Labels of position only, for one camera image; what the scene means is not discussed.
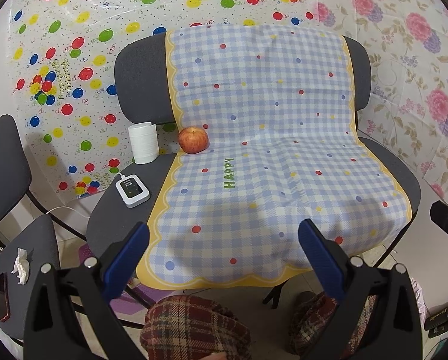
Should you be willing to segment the red smartphone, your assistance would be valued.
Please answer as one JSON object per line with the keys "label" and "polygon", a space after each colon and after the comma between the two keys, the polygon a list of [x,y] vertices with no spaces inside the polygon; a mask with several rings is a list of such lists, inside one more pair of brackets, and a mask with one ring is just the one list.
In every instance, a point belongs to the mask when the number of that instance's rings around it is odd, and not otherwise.
{"label": "red smartphone", "polygon": [[0,274],[0,321],[5,322],[10,318],[10,306],[8,300],[8,275]]}

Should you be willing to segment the white paper roll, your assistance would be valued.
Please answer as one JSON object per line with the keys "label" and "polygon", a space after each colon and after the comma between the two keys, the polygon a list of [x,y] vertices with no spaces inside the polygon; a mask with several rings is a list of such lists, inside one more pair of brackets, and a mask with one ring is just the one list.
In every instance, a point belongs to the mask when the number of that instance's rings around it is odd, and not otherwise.
{"label": "white paper roll", "polygon": [[152,122],[133,124],[128,127],[134,162],[138,165],[149,164],[159,155],[157,126]]}

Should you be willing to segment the balloon pattern plastic sheet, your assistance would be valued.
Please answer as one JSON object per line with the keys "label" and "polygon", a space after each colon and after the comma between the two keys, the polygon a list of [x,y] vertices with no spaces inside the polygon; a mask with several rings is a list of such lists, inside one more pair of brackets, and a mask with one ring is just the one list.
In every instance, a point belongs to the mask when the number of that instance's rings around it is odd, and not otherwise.
{"label": "balloon pattern plastic sheet", "polygon": [[11,0],[16,110],[45,178],[67,203],[131,161],[113,67],[139,38],[203,24],[334,24],[322,0]]}

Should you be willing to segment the red apple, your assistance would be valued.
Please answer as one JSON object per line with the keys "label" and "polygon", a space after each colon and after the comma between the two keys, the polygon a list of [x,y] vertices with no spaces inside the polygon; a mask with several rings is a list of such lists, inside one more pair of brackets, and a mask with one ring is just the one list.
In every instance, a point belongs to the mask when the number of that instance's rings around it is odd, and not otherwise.
{"label": "red apple", "polygon": [[186,127],[178,134],[178,144],[185,153],[198,154],[208,148],[208,135],[201,127]]}

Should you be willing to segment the crumpled white tissue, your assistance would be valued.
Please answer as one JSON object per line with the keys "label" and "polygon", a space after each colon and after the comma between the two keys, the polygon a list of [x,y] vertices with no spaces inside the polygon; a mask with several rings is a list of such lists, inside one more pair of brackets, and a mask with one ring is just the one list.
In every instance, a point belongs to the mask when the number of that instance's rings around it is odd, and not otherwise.
{"label": "crumpled white tissue", "polygon": [[31,265],[27,259],[27,256],[27,250],[22,248],[18,248],[16,250],[16,258],[11,274],[16,275],[20,285],[25,285],[31,275]]}

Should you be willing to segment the plaid trousers right leg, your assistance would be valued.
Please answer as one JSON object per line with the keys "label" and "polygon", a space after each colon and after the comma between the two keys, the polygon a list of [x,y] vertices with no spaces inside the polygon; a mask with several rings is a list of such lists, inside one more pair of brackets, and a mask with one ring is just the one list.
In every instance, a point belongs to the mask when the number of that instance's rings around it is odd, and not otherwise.
{"label": "plaid trousers right leg", "polygon": [[[375,307],[376,299],[376,296],[367,297],[357,326],[344,353],[341,355],[342,359],[354,354],[358,345],[360,345]],[[327,323],[336,311],[336,307],[336,300],[327,297],[324,292],[301,292],[293,304],[286,351],[300,357],[308,353],[312,345],[324,332]]]}

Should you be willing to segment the white digital timer device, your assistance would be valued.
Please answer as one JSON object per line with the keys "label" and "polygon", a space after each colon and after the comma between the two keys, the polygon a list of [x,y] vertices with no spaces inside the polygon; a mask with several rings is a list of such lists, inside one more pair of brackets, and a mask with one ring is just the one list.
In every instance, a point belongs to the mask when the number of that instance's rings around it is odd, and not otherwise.
{"label": "white digital timer device", "polygon": [[149,189],[137,175],[123,175],[120,173],[119,176],[120,179],[115,186],[127,208],[134,208],[150,199]]}

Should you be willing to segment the floral pattern plastic sheet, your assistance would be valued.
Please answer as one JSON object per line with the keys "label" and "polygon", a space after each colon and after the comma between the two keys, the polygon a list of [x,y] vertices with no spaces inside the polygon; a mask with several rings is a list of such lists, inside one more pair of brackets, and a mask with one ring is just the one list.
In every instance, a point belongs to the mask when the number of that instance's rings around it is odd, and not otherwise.
{"label": "floral pattern plastic sheet", "polygon": [[318,0],[321,22],[359,41],[371,94],[359,127],[448,203],[448,11],[440,0]]}

